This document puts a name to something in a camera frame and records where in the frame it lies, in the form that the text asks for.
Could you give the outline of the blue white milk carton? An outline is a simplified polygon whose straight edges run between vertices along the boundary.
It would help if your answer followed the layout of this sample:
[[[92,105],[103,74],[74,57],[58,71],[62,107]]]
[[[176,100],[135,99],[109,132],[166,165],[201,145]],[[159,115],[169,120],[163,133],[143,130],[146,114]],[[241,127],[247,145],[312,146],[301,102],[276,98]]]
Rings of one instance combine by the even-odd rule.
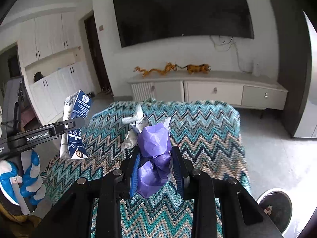
[[[84,119],[91,108],[91,98],[82,90],[68,96],[64,101],[63,125],[60,144],[60,158],[83,160],[88,158],[82,141],[82,127]]]

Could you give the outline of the purple paper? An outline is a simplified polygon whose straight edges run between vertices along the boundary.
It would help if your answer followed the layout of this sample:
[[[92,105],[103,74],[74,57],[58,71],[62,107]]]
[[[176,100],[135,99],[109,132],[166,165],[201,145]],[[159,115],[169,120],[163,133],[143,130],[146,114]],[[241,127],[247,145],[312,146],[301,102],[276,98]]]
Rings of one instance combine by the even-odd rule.
[[[144,127],[137,136],[141,153],[137,192],[149,198],[159,191],[171,177],[171,142],[169,119]]]

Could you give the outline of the blue white robot toy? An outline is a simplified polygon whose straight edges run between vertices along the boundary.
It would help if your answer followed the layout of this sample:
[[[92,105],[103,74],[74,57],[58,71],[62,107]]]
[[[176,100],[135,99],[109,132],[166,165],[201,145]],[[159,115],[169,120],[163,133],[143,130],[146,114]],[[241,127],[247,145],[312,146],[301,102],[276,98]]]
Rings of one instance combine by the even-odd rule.
[[[20,154],[21,167],[1,160],[1,206],[13,216],[29,215],[44,199],[40,157],[34,150]]]

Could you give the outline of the teal zigzag table cloth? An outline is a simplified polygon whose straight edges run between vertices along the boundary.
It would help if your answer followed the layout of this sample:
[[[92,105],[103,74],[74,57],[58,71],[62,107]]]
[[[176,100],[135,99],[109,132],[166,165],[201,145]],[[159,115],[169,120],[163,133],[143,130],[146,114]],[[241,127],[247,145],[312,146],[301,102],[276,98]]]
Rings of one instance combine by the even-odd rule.
[[[131,151],[121,145],[130,130],[122,123],[133,115],[136,102],[114,102],[93,115],[82,130],[88,153],[85,160],[56,157],[42,173],[46,198],[56,203],[80,177],[100,179],[118,168]],[[170,141],[193,165],[221,180],[236,178],[246,190],[250,180],[240,133],[240,115],[224,102],[159,102],[142,104],[150,125],[170,118]],[[135,196],[120,204],[123,237],[189,237],[193,201],[184,201],[176,191],[174,179],[148,199]]]

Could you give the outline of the silver crumpled wrapper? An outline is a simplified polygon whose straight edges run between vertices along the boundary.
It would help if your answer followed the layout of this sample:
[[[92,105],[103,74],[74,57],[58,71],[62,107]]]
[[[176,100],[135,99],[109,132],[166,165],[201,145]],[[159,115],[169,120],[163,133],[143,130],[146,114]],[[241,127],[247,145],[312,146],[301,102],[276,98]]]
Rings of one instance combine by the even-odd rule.
[[[141,105],[138,104],[135,108],[135,114],[131,117],[122,118],[122,123],[131,127],[131,130],[128,131],[121,144],[121,150],[124,151],[125,149],[132,149],[137,145],[137,136],[142,132],[144,127],[149,126],[149,121],[143,113]]]

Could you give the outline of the white tv cabinet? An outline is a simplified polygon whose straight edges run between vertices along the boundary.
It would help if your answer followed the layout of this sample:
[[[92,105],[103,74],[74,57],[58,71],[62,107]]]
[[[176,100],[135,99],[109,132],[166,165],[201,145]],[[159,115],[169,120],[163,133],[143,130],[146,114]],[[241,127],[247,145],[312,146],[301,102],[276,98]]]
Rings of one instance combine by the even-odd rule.
[[[288,91],[265,75],[237,71],[210,71],[208,74],[174,71],[128,80],[133,99],[171,102],[222,101],[234,107],[283,110]]]

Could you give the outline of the orange tiger figurine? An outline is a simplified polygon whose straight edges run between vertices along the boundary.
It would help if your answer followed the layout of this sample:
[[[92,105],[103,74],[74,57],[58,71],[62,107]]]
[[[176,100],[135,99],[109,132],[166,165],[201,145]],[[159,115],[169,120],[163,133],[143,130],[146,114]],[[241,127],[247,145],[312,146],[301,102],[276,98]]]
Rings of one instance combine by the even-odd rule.
[[[189,74],[193,73],[205,73],[208,74],[211,71],[211,68],[208,64],[200,64],[200,65],[195,65],[195,64],[188,64],[187,66],[181,67],[177,65],[177,68],[179,69],[184,69],[187,71]]]

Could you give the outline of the orange dragon figurine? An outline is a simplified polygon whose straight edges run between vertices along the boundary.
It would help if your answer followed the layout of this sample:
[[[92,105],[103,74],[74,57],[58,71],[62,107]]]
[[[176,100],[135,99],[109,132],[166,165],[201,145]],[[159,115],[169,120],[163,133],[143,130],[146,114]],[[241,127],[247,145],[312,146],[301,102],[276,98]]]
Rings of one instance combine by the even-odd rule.
[[[134,68],[133,71],[139,72],[142,74],[143,77],[146,77],[146,76],[150,75],[151,73],[158,73],[160,75],[166,75],[170,71],[176,71],[176,70],[177,70],[177,65],[169,62],[165,65],[164,69],[152,68],[150,70],[146,70],[146,69],[143,69],[143,68],[140,68],[139,66],[137,66]]]

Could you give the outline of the grey refrigerator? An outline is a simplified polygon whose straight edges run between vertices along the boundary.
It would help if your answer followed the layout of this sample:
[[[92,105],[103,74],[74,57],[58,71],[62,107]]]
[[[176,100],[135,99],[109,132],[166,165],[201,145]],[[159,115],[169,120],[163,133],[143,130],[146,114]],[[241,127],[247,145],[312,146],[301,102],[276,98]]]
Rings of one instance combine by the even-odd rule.
[[[301,0],[270,0],[278,45],[278,82],[288,90],[282,123],[292,138],[316,138],[316,29]]]

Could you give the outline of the white wall cabinets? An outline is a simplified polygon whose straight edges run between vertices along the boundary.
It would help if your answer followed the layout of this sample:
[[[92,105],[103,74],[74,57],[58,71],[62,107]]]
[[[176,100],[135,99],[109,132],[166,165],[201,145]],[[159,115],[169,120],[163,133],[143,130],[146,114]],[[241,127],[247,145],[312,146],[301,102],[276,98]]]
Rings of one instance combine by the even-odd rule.
[[[62,117],[64,100],[78,90],[100,91],[84,23],[75,12],[22,22],[17,46],[26,88],[43,125]]]

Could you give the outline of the wall mounted black television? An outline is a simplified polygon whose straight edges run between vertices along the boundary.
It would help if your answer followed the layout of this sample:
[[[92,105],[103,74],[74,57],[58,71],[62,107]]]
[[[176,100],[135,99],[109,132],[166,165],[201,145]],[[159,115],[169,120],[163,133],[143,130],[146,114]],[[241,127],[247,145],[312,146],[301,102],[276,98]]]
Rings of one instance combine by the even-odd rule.
[[[178,36],[254,38],[247,0],[113,0],[122,47]]]

